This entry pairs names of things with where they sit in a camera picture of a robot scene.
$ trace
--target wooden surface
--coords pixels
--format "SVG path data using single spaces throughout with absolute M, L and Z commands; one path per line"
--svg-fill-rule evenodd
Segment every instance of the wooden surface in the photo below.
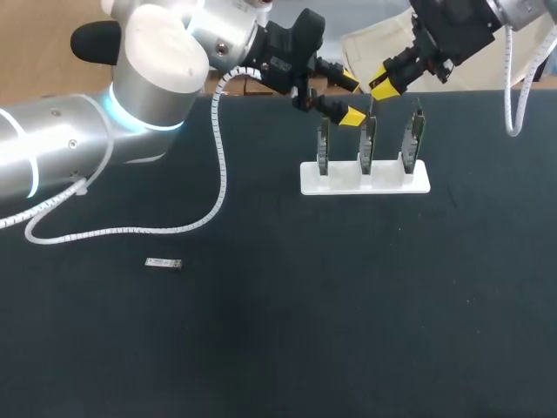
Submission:
M 78 26 L 106 18 L 100 0 L 0 0 L 0 105 L 108 85 L 109 67 L 70 49 Z

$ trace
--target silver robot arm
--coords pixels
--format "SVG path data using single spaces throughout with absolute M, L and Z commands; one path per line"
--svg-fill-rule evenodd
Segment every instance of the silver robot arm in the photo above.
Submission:
M 111 164 L 165 155 L 205 85 L 209 65 L 242 63 L 258 10 L 243 0 L 103 0 L 122 43 L 113 83 L 91 96 L 0 110 L 0 201 L 89 177 L 111 131 Z

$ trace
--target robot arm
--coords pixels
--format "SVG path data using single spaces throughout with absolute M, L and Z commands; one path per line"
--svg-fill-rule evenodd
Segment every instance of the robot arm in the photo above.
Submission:
M 349 92 L 359 87 L 342 65 L 317 57 L 325 31 L 325 19 L 317 13 L 304 10 L 286 29 L 274 22 L 259 26 L 257 10 L 239 0 L 167 3 L 176 4 L 171 10 L 178 12 L 185 28 L 203 46 L 213 68 L 222 72 L 237 65 L 256 68 L 261 71 L 263 85 L 280 94 L 292 94 L 293 106 L 301 111 L 315 109 L 337 125 L 359 126 L 364 120 L 363 113 L 343 102 L 329 101 L 309 86 L 310 77 L 320 75 Z M 135 4 L 126 0 L 105 2 L 105 11 L 117 22 L 96 22 L 79 28 L 71 43 L 76 56 L 92 63 L 116 65 L 120 27 L 130 7 Z
M 373 96 L 398 96 L 426 71 L 445 83 L 454 66 L 494 41 L 508 25 L 521 30 L 545 13 L 557 17 L 554 0 L 411 0 L 413 46 L 387 59 L 370 82 Z
M 209 66 L 223 72 L 256 67 L 273 90 L 298 92 L 295 107 L 322 111 L 340 125 L 359 125 L 364 118 L 309 88 L 316 73 L 350 91 L 358 87 L 341 66 L 317 58 L 325 22 L 309 10 L 288 30 L 258 26 L 258 9 L 244 0 L 102 5 L 115 21 L 81 28 L 72 49 L 87 61 L 114 65 L 113 83 L 90 96 L 0 110 L 0 201 L 89 178 L 110 142 L 112 165 L 162 157 L 205 86 Z

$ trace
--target white stand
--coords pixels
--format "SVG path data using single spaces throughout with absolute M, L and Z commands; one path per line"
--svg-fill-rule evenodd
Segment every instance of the white stand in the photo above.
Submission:
M 373 161 L 372 174 L 363 175 L 356 161 L 330 161 L 329 175 L 319 175 L 319 165 L 303 163 L 300 167 L 304 195 L 347 194 L 418 194 L 429 193 L 431 186 L 426 165 L 416 161 L 414 174 L 406 174 L 402 158 L 392 161 Z

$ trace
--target black fabric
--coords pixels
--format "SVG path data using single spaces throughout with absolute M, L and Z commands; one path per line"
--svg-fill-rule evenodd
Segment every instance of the black fabric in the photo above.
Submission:
M 53 247 L 1 231 L 0 415 L 557 416 L 557 92 L 533 92 L 514 139 L 499 93 L 420 98 L 426 196 L 301 196 L 319 115 L 234 98 L 230 193 L 202 230 Z M 414 99 L 382 106 L 376 158 L 396 156 Z M 209 109 L 164 160 L 111 168 L 37 233 L 205 214 Z M 332 157 L 355 158 L 358 132 L 332 135 Z

